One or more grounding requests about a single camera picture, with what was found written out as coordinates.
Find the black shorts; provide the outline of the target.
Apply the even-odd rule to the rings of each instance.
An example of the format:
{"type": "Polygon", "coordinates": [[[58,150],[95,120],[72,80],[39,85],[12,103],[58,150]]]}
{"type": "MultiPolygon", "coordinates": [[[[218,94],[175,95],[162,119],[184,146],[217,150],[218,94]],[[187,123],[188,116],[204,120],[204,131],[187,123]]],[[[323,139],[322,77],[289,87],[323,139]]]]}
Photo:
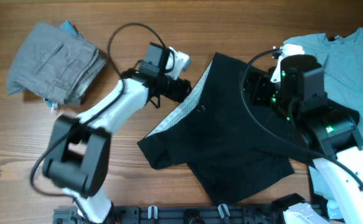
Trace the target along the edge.
{"type": "Polygon", "coordinates": [[[237,203],[291,175],[291,159],[313,162],[285,142],[293,134],[285,120],[270,109],[246,110],[239,89],[246,67],[215,54],[185,117],[138,143],[153,169],[187,164],[216,204],[237,203]]]}

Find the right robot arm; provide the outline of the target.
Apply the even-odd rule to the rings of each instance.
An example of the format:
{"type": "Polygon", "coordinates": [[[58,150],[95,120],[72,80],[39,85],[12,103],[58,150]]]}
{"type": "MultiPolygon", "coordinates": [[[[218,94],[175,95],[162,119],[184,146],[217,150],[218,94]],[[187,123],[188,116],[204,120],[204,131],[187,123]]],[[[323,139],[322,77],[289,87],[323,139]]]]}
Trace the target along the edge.
{"type": "Polygon", "coordinates": [[[306,138],[307,146],[287,141],[256,123],[258,142],[287,148],[294,160],[312,160],[323,175],[346,223],[363,223],[363,138],[347,110],[329,105],[324,70],[312,55],[292,55],[281,61],[280,90],[268,106],[306,138]]]}

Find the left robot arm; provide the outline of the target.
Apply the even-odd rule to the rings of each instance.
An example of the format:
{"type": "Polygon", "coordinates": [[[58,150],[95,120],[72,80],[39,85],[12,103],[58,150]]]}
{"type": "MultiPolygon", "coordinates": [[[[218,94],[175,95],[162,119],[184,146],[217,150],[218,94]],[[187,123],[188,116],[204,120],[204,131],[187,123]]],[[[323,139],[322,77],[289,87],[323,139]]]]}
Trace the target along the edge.
{"type": "Polygon", "coordinates": [[[190,64],[188,54],[152,43],[145,58],[122,72],[115,89],[93,108],[55,121],[42,173],[75,206],[55,210],[54,223],[119,223],[102,187],[111,137],[154,97],[183,102],[192,87],[179,75],[190,64]]]}

